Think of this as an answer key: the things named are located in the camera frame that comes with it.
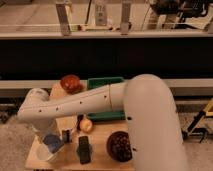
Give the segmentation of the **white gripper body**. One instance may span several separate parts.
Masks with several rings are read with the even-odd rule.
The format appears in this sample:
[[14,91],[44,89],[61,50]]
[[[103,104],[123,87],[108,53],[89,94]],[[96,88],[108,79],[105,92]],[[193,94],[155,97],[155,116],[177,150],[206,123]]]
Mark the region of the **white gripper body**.
[[45,144],[40,144],[36,150],[37,159],[42,162],[53,162],[58,156],[59,151],[51,153]]

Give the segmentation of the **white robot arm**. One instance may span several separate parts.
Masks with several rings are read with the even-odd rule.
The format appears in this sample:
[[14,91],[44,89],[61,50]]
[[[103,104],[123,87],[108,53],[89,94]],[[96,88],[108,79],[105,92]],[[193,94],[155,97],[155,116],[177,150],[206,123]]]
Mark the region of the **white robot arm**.
[[136,171],[189,171],[170,88],[152,74],[51,100],[40,88],[26,95],[18,119],[45,131],[59,117],[122,110]]

